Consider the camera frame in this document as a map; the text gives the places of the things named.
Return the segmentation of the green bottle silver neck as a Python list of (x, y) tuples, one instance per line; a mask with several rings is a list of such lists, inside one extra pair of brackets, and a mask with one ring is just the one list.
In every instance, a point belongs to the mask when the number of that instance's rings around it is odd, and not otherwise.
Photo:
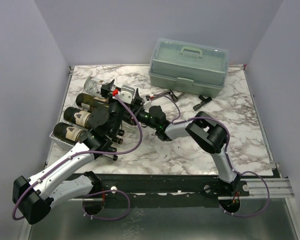
[(106, 98), (80, 93), (75, 100), (77, 106), (84, 110), (93, 112), (95, 109), (109, 110), (109, 101)]

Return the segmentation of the black metal base rail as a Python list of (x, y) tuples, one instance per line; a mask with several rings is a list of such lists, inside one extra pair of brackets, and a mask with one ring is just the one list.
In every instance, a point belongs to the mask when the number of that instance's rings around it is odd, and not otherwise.
[(102, 189), (117, 187), (120, 193), (105, 194), (106, 208), (124, 208), (130, 201), (131, 208), (217, 208), (219, 199), (231, 200), (250, 195), (248, 184), (241, 180), (236, 189), (221, 188), (215, 175), (146, 175), (146, 174), (97, 174)]

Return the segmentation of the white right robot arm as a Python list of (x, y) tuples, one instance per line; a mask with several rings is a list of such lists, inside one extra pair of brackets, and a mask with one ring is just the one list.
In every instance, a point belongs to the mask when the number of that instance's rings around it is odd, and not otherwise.
[(241, 177), (233, 169), (227, 152), (230, 134), (221, 122), (203, 111), (188, 120), (169, 121), (159, 105), (153, 105), (146, 111), (138, 90), (129, 106), (136, 120), (127, 116), (125, 121), (132, 126), (140, 123), (155, 130), (155, 135), (163, 142), (192, 137), (202, 150), (212, 156), (218, 171), (220, 191), (226, 196), (237, 192)]

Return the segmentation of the grey metal rod tool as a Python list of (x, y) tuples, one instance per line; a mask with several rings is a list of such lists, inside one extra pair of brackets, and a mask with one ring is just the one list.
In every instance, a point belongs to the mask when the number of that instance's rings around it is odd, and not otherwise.
[(158, 98), (161, 98), (161, 97), (168, 97), (170, 98), (174, 103), (178, 102), (179, 99), (181, 99), (183, 96), (185, 95), (184, 92), (180, 93), (179, 95), (176, 95), (172, 90), (165, 90), (163, 92), (160, 92), (160, 93), (156, 93), (156, 94), (153, 94), (153, 95), (150, 95), (150, 94), (147, 94), (145, 96), (145, 99), (147, 101), (154, 101)]

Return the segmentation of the black corkscrew tool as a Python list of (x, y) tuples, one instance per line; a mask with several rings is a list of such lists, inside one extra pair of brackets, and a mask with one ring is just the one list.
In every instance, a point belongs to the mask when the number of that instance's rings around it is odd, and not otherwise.
[(200, 103), (193, 106), (194, 111), (198, 111), (201, 107), (203, 107), (212, 100), (211, 97), (204, 97), (202, 95), (199, 95), (198, 98), (200, 99)]

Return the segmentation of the clear bottle with cork stopper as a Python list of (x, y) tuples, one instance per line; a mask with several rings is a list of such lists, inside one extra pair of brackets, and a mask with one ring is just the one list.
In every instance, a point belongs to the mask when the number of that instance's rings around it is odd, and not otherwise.
[(101, 87), (108, 82), (105, 80), (98, 79), (96, 77), (88, 76), (83, 85), (84, 91), (92, 96), (101, 97)]

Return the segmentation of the green bottle in rack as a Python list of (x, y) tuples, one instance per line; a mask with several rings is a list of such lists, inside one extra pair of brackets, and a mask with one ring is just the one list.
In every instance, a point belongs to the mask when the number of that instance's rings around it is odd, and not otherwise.
[(112, 155), (112, 154), (102, 154), (101, 155), (103, 158), (106, 158), (108, 160), (112, 160), (112, 161), (117, 161), (118, 160), (118, 156), (116, 154)]

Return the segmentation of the olive green wine bottle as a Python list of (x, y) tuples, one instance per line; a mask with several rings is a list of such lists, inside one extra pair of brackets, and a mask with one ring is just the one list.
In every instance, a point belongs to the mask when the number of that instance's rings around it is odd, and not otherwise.
[(72, 146), (76, 143), (85, 142), (89, 135), (86, 130), (81, 129), (77, 126), (73, 126), (64, 122), (59, 122), (53, 129), (53, 135)]

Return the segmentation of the green plastic toolbox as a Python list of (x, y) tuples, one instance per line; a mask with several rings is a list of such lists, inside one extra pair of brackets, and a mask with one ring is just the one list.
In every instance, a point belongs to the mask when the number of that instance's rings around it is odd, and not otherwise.
[(215, 98), (225, 86), (228, 69), (227, 49), (159, 38), (148, 74), (152, 86)]

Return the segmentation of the dark green white-label bottle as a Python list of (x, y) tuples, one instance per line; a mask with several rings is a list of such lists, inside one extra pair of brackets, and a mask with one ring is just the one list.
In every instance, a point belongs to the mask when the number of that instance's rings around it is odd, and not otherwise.
[(91, 113), (88, 111), (70, 106), (64, 111), (63, 118), (66, 121), (81, 126), (83, 128), (92, 128), (91, 124), (89, 123), (89, 120), (91, 119)]

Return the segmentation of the clear acrylic wine rack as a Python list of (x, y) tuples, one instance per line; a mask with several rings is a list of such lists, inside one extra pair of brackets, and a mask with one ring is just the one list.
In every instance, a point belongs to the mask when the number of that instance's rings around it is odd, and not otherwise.
[(62, 149), (70, 150), (88, 131), (87, 121), (91, 113), (69, 106), (63, 112), (63, 119), (55, 125), (50, 137)]

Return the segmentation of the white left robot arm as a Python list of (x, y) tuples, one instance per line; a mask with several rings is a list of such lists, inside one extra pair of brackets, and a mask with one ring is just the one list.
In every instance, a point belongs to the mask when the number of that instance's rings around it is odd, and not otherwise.
[(113, 82), (103, 84), (99, 95), (82, 93), (76, 105), (63, 113), (63, 121), (53, 135), (72, 148), (55, 163), (31, 177), (19, 176), (13, 182), (13, 220), (20, 218), (31, 225), (45, 218), (53, 207), (69, 199), (87, 195), (91, 198), (104, 194), (102, 181), (92, 172), (75, 180), (69, 177), (78, 169), (102, 156), (116, 160), (120, 152), (113, 147), (120, 144), (123, 121), (137, 124), (134, 107), (142, 107), (143, 100), (136, 88), (116, 87)]

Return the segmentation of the clear glass wine bottle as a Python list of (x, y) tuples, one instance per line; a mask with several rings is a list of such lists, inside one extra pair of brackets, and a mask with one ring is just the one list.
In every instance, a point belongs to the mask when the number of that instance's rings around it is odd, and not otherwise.
[(125, 122), (122, 122), (119, 126), (117, 135), (120, 137), (132, 137), (139, 132), (136, 125), (129, 125)]

